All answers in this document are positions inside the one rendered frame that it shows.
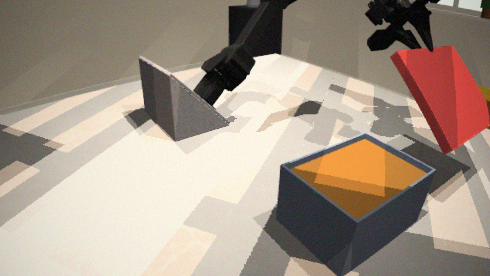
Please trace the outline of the red lid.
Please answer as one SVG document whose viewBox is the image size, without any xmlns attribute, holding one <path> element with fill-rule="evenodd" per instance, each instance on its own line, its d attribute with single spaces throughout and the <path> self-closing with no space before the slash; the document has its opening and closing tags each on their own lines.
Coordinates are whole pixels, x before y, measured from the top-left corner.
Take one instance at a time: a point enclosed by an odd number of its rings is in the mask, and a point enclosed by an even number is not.
<svg viewBox="0 0 490 276">
<path fill-rule="evenodd" d="M 453 45 L 399 50 L 390 58 L 443 155 L 490 126 L 490 106 Z"/>
</svg>

